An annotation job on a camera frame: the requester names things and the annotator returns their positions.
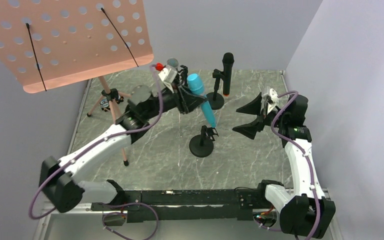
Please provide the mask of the blue microphone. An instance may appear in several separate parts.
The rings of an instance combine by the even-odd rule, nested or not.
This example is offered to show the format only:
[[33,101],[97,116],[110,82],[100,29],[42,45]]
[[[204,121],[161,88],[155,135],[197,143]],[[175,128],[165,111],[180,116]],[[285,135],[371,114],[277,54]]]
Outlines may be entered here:
[[[186,78],[186,80],[187,80],[188,87],[189,87],[190,91],[194,95],[198,95],[198,96],[205,97],[205,98],[207,97],[207,95],[205,94],[204,83],[203,83],[201,77],[197,73],[190,74]],[[200,105],[200,108],[201,108],[208,124],[212,128],[216,128],[216,126],[217,126],[216,118],[215,118],[213,109],[211,108],[211,105],[210,105],[208,99]]]

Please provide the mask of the black round-base mic stand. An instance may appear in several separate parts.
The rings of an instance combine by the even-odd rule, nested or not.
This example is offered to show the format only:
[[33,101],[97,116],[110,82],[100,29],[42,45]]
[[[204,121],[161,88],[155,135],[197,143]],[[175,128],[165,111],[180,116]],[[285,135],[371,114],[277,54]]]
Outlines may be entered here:
[[222,71],[214,69],[212,72],[212,78],[215,79],[213,91],[207,94],[207,98],[211,109],[219,110],[225,104],[224,97],[220,93],[218,93],[221,83],[223,83],[225,80],[225,76]]

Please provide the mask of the black microphone silver grille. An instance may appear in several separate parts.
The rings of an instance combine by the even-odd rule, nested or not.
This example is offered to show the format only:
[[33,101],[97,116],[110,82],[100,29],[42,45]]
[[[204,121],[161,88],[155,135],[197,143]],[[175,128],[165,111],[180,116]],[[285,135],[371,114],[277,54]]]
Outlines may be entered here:
[[179,67],[179,61],[176,58],[174,58],[174,57],[169,58],[166,61],[166,64],[168,66],[171,66],[171,67],[176,68],[176,69]]

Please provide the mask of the black microphone orange end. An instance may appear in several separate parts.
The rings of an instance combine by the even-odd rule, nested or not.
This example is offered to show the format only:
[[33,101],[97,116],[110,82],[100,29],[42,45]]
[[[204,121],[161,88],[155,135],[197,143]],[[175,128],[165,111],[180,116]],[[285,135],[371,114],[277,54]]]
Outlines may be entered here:
[[234,55],[231,52],[226,52],[222,58],[223,64],[223,95],[229,96],[231,90],[232,70],[234,65]]

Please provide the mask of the black shock mount tripod stand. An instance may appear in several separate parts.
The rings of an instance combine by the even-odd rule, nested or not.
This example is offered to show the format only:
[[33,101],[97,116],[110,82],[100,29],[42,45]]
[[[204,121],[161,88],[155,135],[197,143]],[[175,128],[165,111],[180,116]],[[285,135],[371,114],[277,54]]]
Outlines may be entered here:
[[180,65],[180,70],[178,71],[178,75],[179,75],[179,82],[181,82],[183,85],[187,85],[187,77],[188,77],[188,73],[189,73],[189,69],[187,66],[185,65]]

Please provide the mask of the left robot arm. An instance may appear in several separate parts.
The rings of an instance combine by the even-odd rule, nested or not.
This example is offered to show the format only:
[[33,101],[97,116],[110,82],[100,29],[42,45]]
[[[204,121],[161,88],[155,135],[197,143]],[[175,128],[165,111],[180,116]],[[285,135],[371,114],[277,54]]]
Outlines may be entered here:
[[128,147],[150,129],[149,120],[160,112],[178,108],[191,112],[206,102],[203,87],[165,87],[154,96],[146,85],[134,88],[127,107],[114,124],[103,134],[77,151],[56,160],[42,162],[40,187],[60,213],[66,213],[80,203],[102,203],[118,206],[126,201],[121,186],[113,180],[86,181],[86,174],[112,153]]

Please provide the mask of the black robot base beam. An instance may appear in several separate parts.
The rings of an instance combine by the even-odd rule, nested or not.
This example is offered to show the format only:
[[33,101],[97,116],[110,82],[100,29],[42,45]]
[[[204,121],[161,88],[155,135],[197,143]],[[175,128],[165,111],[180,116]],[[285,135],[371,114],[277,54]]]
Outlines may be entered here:
[[124,190],[108,205],[93,202],[92,211],[125,211],[128,223],[154,220],[236,219],[251,221],[272,204],[260,188]]

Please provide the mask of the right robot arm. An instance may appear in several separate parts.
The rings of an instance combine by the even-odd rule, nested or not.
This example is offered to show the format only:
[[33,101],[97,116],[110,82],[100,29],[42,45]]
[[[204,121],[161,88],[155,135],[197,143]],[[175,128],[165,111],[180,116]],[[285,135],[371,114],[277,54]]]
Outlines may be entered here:
[[254,121],[236,126],[233,131],[254,139],[256,134],[270,127],[281,139],[293,180],[293,193],[282,183],[262,180],[259,188],[263,197],[276,210],[280,231],[309,240],[322,239],[336,212],[335,203],[326,198],[320,186],[312,156],[312,136],[305,126],[308,98],[297,91],[289,91],[287,103],[278,106],[281,96],[274,89],[259,93],[236,112],[255,115]]

